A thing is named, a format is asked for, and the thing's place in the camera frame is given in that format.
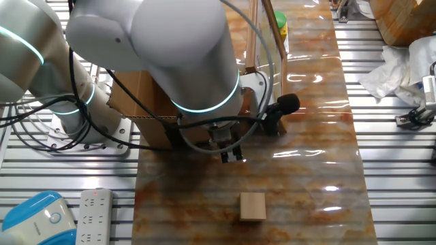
metal grating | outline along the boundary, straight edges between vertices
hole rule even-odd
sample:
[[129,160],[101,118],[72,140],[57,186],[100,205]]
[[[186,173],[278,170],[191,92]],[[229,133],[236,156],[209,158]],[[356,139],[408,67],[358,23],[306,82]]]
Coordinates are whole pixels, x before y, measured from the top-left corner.
[[[67,1],[47,2],[65,26]],[[412,107],[394,96],[375,99],[358,83],[363,74],[384,62],[381,56],[384,42],[375,21],[339,24],[336,19],[334,25],[379,244],[436,244],[436,169],[429,164],[436,127],[419,132],[398,129],[394,116],[406,114]],[[91,68],[86,61],[82,64]],[[49,125],[52,114],[42,111],[40,115]],[[25,124],[39,139],[46,139],[29,121]],[[131,140],[139,142],[137,128]],[[111,244],[128,245],[137,166],[137,150],[132,150],[125,159],[54,158],[26,148],[13,133],[4,148],[0,169],[0,226],[14,206],[40,191],[58,191],[77,216],[80,192],[102,187],[114,190],[115,194]]]

blue device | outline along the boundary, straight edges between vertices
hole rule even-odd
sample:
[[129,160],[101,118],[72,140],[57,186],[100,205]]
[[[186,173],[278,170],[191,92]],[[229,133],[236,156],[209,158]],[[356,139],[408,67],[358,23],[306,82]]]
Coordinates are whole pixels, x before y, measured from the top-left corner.
[[45,191],[12,209],[2,231],[13,236],[16,245],[74,245],[76,224],[65,200]]

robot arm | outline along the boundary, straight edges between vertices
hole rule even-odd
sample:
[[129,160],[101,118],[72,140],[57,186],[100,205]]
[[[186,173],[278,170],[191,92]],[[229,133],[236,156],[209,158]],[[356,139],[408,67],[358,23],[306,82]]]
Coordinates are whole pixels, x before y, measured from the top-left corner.
[[77,0],[66,36],[92,63],[148,70],[191,123],[240,111],[239,71],[219,0]]
[[[73,93],[68,49],[61,23],[44,0],[0,1],[0,101],[15,102],[28,89],[35,97]],[[108,96],[92,83],[76,58],[74,68],[80,96],[93,120],[112,133],[121,115],[106,105]],[[57,103],[49,109],[62,120],[66,133],[77,132],[85,123],[73,103]],[[84,143],[103,138],[91,130]]]

electrical outlet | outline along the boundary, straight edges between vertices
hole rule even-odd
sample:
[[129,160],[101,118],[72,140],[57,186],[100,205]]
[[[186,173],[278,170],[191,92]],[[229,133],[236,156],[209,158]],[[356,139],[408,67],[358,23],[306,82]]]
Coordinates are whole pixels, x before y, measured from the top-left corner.
[[112,191],[83,191],[80,195],[76,245],[107,245],[110,239]]

wooden block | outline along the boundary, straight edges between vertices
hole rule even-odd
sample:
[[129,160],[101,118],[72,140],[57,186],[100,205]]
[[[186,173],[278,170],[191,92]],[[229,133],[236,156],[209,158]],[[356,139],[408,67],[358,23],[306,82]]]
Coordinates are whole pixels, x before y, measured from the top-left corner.
[[265,219],[265,193],[241,193],[240,221],[264,221]]

